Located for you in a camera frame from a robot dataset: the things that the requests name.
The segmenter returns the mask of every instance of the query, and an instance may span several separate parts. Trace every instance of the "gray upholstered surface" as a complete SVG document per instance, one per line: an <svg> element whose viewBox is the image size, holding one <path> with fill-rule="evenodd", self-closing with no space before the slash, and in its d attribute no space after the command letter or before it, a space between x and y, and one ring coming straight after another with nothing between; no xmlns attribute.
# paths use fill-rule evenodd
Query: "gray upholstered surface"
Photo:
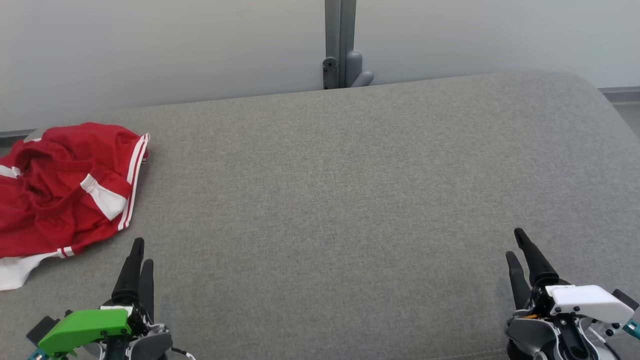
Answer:
<svg viewBox="0 0 640 360"><path fill-rule="evenodd" d="M3 359L43 315L106 300L137 236L157 319L198 359L505 359L518 226L568 281L640 299L640 142L567 74L85 120L152 135L131 227L0 293Z"/></svg>

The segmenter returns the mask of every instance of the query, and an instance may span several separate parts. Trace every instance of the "clothing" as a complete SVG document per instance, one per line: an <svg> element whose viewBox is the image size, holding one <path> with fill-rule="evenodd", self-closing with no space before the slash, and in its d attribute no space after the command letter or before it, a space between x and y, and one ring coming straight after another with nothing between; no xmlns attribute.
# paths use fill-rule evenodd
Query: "clothing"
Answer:
<svg viewBox="0 0 640 360"><path fill-rule="evenodd" d="M0 290L129 225L149 134L85 123L17 142L0 159Z"/></svg>

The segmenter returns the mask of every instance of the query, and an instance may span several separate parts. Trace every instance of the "metal bracket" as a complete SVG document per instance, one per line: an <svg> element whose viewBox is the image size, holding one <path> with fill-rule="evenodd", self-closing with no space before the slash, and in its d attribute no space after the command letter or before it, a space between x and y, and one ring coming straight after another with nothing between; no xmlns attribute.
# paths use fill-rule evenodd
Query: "metal bracket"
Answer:
<svg viewBox="0 0 640 360"><path fill-rule="evenodd" d="M338 88L338 64L334 58L322 62L324 89Z"/></svg>

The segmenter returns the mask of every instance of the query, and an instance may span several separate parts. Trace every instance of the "white robot part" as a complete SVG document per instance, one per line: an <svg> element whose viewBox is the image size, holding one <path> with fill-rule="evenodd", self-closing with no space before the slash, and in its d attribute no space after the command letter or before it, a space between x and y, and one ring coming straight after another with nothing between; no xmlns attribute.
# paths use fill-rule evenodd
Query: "white robot part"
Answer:
<svg viewBox="0 0 640 360"><path fill-rule="evenodd" d="M626 324L633 309L597 285L547 286L556 303L550 314L576 313L605 323Z"/></svg>

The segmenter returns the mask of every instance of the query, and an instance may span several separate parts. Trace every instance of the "white stripe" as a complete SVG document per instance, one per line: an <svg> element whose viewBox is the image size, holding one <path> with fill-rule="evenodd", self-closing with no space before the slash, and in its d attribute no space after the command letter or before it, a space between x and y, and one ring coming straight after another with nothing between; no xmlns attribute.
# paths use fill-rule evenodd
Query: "white stripe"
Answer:
<svg viewBox="0 0 640 360"><path fill-rule="evenodd" d="M86 175L80 187L91 195L96 206L109 221L115 219L127 204L127 199L100 185L91 174Z"/></svg>
<svg viewBox="0 0 640 360"><path fill-rule="evenodd" d="M131 221L131 217L133 216L133 203L136 200L136 187L138 186L138 178L140 176L140 164L142 163L142 159L144 158L145 155L145 150L147 150L147 144L149 141L149 134L144 134L145 137L145 142L142 144L142 147L140 148L140 157L138 158L138 163L136 164L136 171L135 171L135 176L133 179L133 190L131 192L131 201L129 204L129 214L127 214L127 221L124 224L124 227L128 227L129 226L129 222Z"/></svg>
<svg viewBox="0 0 640 360"><path fill-rule="evenodd" d="M0 165L0 175L16 179L18 176L22 175L22 172L17 167L8 168L4 165Z"/></svg>
<svg viewBox="0 0 640 360"><path fill-rule="evenodd" d="M73 251L73 250L71 250L71 246L66 246L66 247L65 247L65 254L66 254L67 256L73 256L73 255L75 255L75 254L74 254L74 251Z"/></svg>
<svg viewBox="0 0 640 360"><path fill-rule="evenodd" d="M133 148L133 153L131 154L131 159L129 160L129 172L127 173L127 182L129 184L133 183L133 174L136 172L136 166L137 167L140 166L140 164L136 163L136 160L138 159L138 155L140 154L140 149L143 147L143 144L144 144L144 148L142 149L142 153L144 154L144 151L147 148L148 136L149 134L144 134L143 136L141 136L140 139L138 140L138 143ZM127 226L125 223L127 221L127 217L129 216L131 203L133 202L132 198L135 196L135 194L136 194L136 188L134 187L133 190L131 191L131 196L129 196L129 198L127 199L127 202L124 205L122 218L120 219L120 223L118 224L118 231L124 229L125 226Z"/></svg>

